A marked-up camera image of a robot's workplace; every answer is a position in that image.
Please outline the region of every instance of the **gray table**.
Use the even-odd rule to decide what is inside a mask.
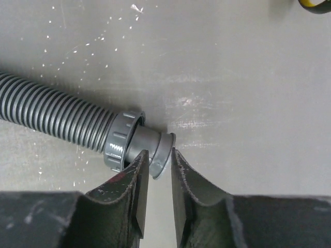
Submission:
[[[231,193],[331,195],[330,17],[290,0],[3,0],[0,68],[145,110]],[[114,175],[99,154],[3,121],[0,144],[0,190],[86,192]],[[174,247],[170,170],[147,205],[141,247]]]

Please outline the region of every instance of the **black and yellow object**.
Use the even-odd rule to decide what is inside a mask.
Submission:
[[[325,14],[331,11],[331,0],[325,0],[320,4],[313,4],[310,0],[299,0],[299,3],[314,14]]]

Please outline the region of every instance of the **paint splatter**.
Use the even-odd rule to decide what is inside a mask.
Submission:
[[[139,12],[139,13],[142,13],[143,9],[144,9],[144,8],[138,9],[138,7],[135,4],[132,4],[130,8],[137,11],[137,12]]]

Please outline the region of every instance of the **white speck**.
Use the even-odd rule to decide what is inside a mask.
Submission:
[[[143,11],[144,8],[138,9],[138,7],[135,4],[132,4],[131,5],[131,9],[133,9],[133,10],[139,12],[139,13],[142,13],[142,11]]]
[[[24,222],[25,222],[26,224],[30,224],[31,221],[32,221],[32,215],[29,214],[27,217],[25,217]]]
[[[11,229],[14,227],[14,223],[9,223],[7,226],[6,226],[6,229]]]

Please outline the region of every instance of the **scratch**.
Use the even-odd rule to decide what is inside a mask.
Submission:
[[[164,55],[166,55],[166,54],[167,54],[167,52],[166,52],[166,53],[162,53],[162,54],[159,55],[159,57],[164,56]]]
[[[66,25],[66,18],[64,16],[64,11],[63,11],[63,0],[61,0],[61,12],[62,12],[62,19],[63,19],[63,25],[64,25],[64,28],[67,28],[67,25]]]
[[[161,38],[161,39],[157,39],[157,40],[154,40],[154,41],[152,41],[152,42],[151,42],[151,44],[152,44],[152,43],[156,43],[156,42],[159,42],[159,41],[162,41],[162,40],[168,40],[168,39],[167,39],[167,38]]]
[[[67,55],[68,53],[70,53],[72,50],[76,49],[77,47],[81,46],[82,44],[76,45],[74,48],[70,49],[65,55]]]
[[[85,7],[84,7],[84,4],[83,4],[83,0],[80,0],[81,4],[82,4],[82,9],[83,11],[85,11]]]
[[[192,110],[188,110],[185,113],[183,113],[181,116],[179,116],[177,119],[174,120],[174,122],[178,121],[179,119],[181,119],[183,116],[185,116],[186,114],[192,112]]]
[[[329,19],[326,18],[326,27],[327,27],[327,30],[328,30],[328,41],[329,41],[329,50],[331,50],[331,37],[330,37],[330,23],[329,23]]]

